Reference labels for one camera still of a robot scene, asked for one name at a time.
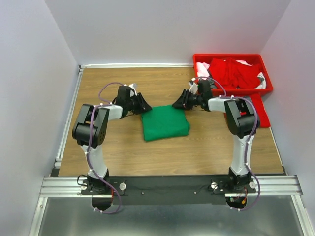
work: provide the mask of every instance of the white wall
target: white wall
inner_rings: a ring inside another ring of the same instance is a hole
[[[79,64],[259,53],[290,0],[46,0]]]
[[[274,92],[264,102],[286,170],[315,226],[315,1],[292,0],[261,52]]]
[[[43,0],[3,1],[0,32],[0,235],[22,236],[53,167],[78,67]]]

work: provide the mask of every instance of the folded green towel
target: folded green towel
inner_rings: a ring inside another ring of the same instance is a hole
[[[151,111],[141,114],[143,136],[145,141],[188,135],[189,122],[184,110],[171,105],[153,107]]]

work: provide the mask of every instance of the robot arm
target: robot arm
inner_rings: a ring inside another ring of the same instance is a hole
[[[108,121],[113,119],[122,119],[128,114],[128,112],[132,112],[137,115],[148,112],[152,109],[146,103],[141,93],[137,93],[135,91],[134,87],[135,84],[130,86],[120,86],[113,104],[104,105],[95,111],[92,130],[92,144],[89,157],[94,170],[102,178],[105,178],[108,175],[108,169],[103,159],[102,145],[105,139]],[[82,105],[72,130],[73,138],[77,140],[77,143],[81,146],[84,153],[86,153],[88,149],[93,108],[93,105]],[[98,179],[91,170],[89,170],[88,176]]]
[[[250,164],[252,141],[259,121],[255,124],[252,107],[243,100],[235,98],[212,97],[208,81],[200,80],[194,89],[185,89],[180,98],[173,104],[174,108],[191,110],[194,106],[201,106],[205,111],[219,111],[226,113],[227,124],[234,139],[233,161],[229,168],[230,189],[244,186],[251,181],[251,174],[247,169]],[[256,125],[254,133],[250,132]]]

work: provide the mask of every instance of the screw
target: screw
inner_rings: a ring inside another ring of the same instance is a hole
[[[127,187],[127,185],[125,183],[121,183],[119,185],[119,189],[122,190],[122,191],[124,191],[126,189],[126,187]]]
[[[218,188],[218,184],[216,182],[212,182],[211,183],[211,188],[212,189],[217,189]]]
[[[250,182],[250,187],[251,187],[252,189],[255,189],[255,188],[256,188],[256,184],[255,184],[254,182]]]

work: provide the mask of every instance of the wooden board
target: wooden board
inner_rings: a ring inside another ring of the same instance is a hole
[[[59,176],[87,173],[85,156],[71,132],[81,105],[99,104],[98,92],[113,81],[137,83],[137,91],[152,107],[172,104],[188,88],[193,69],[184,68],[106,68],[84,69]],[[118,85],[102,94],[113,100]],[[232,161],[233,138],[222,113],[186,111],[188,136],[151,142],[143,140],[140,116],[111,120],[103,144],[110,175],[199,175],[226,174]],[[251,167],[255,173],[283,173],[269,128],[260,128],[252,145]]]

